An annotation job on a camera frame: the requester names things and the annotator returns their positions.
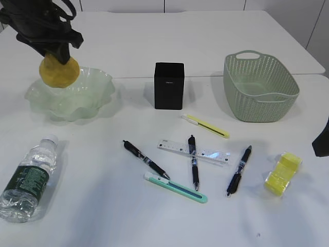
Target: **woven plastic basket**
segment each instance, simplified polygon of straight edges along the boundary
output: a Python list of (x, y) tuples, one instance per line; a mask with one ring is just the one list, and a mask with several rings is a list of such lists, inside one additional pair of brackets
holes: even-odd
[[(240, 54), (259, 57), (238, 58)], [(224, 89), (232, 112), (246, 122), (278, 121), (299, 95), (296, 81), (277, 58), (253, 50), (225, 58)]]

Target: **yellow sponge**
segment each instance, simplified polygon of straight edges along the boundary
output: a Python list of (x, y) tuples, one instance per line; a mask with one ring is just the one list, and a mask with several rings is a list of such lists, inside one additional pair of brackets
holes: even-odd
[(292, 153), (284, 153), (275, 169), (270, 172), (265, 180), (265, 188), (277, 196), (282, 196), (290, 180), (298, 171), (302, 159)]
[(46, 54), (40, 64), (39, 74), (48, 86), (63, 89), (76, 81), (80, 67), (73, 58), (63, 65), (53, 55)]

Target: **white wall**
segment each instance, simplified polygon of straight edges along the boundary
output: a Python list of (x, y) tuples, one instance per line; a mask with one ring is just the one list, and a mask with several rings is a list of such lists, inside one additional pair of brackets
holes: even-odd
[(166, 12), (243, 10), (245, 0), (166, 0)]
[(83, 11), (163, 13), (163, 0), (81, 0)]
[(329, 77), (329, 0), (326, 0), (307, 50), (325, 67)]
[(306, 47), (324, 0), (247, 0), (246, 10), (266, 10)]

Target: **bottle cap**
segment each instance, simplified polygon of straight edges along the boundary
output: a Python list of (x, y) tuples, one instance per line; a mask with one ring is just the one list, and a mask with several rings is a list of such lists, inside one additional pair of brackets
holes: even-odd
[(50, 140), (53, 143), (55, 143), (56, 146), (58, 144), (58, 138), (55, 135), (47, 135), (47, 136), (43, 137), (42, 140)]

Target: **white tabletop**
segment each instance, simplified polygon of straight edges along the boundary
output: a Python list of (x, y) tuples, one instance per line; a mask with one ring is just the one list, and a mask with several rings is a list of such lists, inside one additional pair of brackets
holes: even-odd
[[(65, 149), (40, 202), (41, 219), (25, 224), (0, 220), (2, 246), (327, 246), (329, 157), (315, 157), (311, 146), (329, 116), (327, 78), (295, 76), (300, 95), (274, 123), (235, 119), (222, 77), (186, 79), (183, 111), (152, 107), (151, 78), (116, 79), (113, 100), (97, 117), (53, 122), (31, 112), (24, 100), (30, 78), (19, 76), (2, 77), (0, 84), (0, 188), (44, 135), (56, 134), (62, 140), (59, 148)], [(227, 130), (231, 138), (188, 123), (182, 113)], [(199, 160), (206, 204), (144, 180), (149, 168), (122, 143), (129, 140), (174, 182), (192, 188), (190, 159), (156, 148), (162, 138), (186, 143), (191, 134), (197, 145), (232, 156), (229, 169)], [(224, 192), (249, 145), (253, 151), (239, 190), (228, 199)], [(278, 199), (265, 192), (263, 183), (284, 151), (304, 161)]]
[[(79, 12), (72, 26), (85, 41), (71, 55), (114, 78), (153, 77), (156, 62), (182, 62), (189, 77), (221, 75), (225, 56), (250, 49), (274, 55), (292, 74), (324, 72), (264, 11)], [(0, 75), (18, 61), (37, 74), (41, 57), (7, 28), (0, 34)]]

